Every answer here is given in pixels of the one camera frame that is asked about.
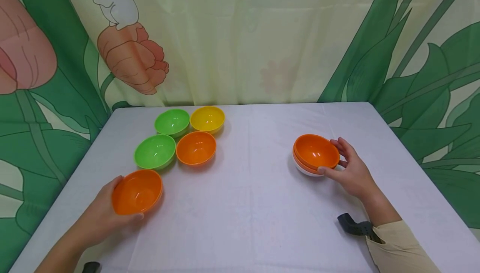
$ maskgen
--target hand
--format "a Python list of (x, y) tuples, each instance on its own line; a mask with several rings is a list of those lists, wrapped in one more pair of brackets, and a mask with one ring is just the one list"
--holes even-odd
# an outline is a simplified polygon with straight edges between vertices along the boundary
[(345, 168), (344, 171), (336, 171), (331, 168), (320, 167), (318, 172), (330, 179), (337, 181), (348, 194), (366, 199), (369, 196), (381, 193), (367, 166), (357, 155), (353, 147), (346, 140), (339, 137), (338, 140), (331, 139), (330, 142), (337, 147), (338, 152), (347, 160), (341, 160), (338, 164)]
[(123, 177), (119, 176), (102, 187), (97, 197), (67, 231), (69, 238), (73, 238), (83, 248), (88, 248), (104, 241), (122, 227), (143, 219), (142, 213), (126, 216), (115, 213), (111, 197), (114, 188), (122, 179)]

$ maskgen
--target yellow bowl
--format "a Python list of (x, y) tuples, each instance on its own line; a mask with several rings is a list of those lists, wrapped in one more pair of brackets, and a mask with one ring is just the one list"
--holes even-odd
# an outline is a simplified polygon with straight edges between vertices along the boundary
[(190, 124), (195, 130), (216, 133), (223, 126), (225, 114), (222, 109), (215, 106), (203, 106), (193, 112)]

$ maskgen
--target orange bowl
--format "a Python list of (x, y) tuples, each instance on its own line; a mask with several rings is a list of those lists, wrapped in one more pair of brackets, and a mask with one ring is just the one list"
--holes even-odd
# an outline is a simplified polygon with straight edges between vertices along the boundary
[(217, 150), (217, 142), (212, 134), (195, 131), (182, 137), (177, 144), (177, 158), (190, 166), (208, 162)]
[(311, 169), (311, 168), (307, 167), (306, 165), (304, 165), (304, 164), (299, 160), (299, 158), (298, 158), (298, 156), (295, 154), (295, 151), (294, 151), (294, 150), (292, 151), (292, 155), (293, 155), (294, 161), (300, 166), (300, 168), (305, 169), (307, 172), (312, 173), (312, 174), (323, 175), (323, 174), (319, 174), (319, 172), (317, 172), (316, 170)]
[(162, 178), (152, 169), (140, 169), (125, 176), (112, 193), (113, 209), (128, 215), (146, 212), (162, 196)]
[(293, 144), (297, 158), (305, 166), (317, 171), (318, 167), (335, 168), (340, 153), (330, 141), (315, 134), (304, 134)]

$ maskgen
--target finger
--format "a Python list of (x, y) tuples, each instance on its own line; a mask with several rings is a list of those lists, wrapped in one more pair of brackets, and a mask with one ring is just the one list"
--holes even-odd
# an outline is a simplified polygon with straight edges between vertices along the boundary
[(338, 142), (342, 145), (345, 153), (347, 154), (346, 156), (357, 156), (355, 149), (342, 137), (338, 138)]
[(134, 222), (138, 222), (143, 219), (145, 215), (143, 213), (134, 213), (130, 215), (118, 215), (117, 224), (119, 227), (130, 225)]
[(104, 185), (103, 189), (113, 192), (114, 188), (123, 180), (123, 176), (115, 177), (112, 181)]
[(340, 153), (342, 156), (345, 156), (345, 151), (337, 140), (331, 139), (330, 142), (335, 146), (335, 148), (337, 148), (338, 153)]
[(335, 171), (334, 169), (331, 169), (331, 168), (319, 167), (317, 172), (337, 182), (339, 182), (339, 180), (342, 177), (341, 176), (342, 172)]
[(344, 162), (343, 160), (341, 160), (341, 161), (338, 162), (338, 165), (340, 165), (344, 168), (347, 168), (348, 162)]

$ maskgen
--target green bowl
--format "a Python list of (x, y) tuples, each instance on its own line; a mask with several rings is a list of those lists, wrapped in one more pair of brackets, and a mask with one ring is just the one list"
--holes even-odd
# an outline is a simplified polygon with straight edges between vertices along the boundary
[(159, 115), (155, 120), (155, 130), (159, 134), (180, 137), (187, 133), (190, 115), (182, 109), (170, 109)]
[(138, 145), (133, 159), (142, 169), (163, 169), (175, 155), (175, 140), (163, 134), (148, 137)]

